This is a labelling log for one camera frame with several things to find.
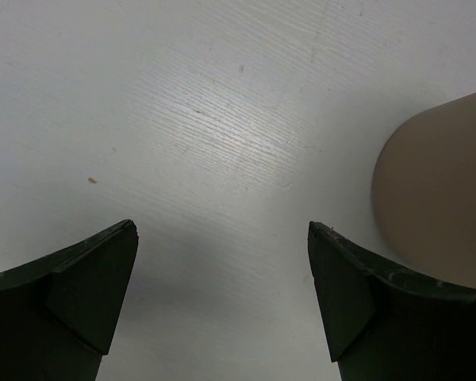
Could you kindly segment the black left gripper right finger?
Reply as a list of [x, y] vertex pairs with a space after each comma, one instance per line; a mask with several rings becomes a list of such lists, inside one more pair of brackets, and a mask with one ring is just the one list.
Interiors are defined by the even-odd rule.
[[476, 380], [476, 289], [404, 267], [311, 222], [308, 254], [343, 380]]

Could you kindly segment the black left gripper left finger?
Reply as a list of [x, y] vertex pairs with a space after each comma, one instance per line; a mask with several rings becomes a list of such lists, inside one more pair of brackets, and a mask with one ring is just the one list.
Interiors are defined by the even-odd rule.
[[109, 353], [138, 249], [120, 221], [0, 272], [0, 380], [94, 380]]

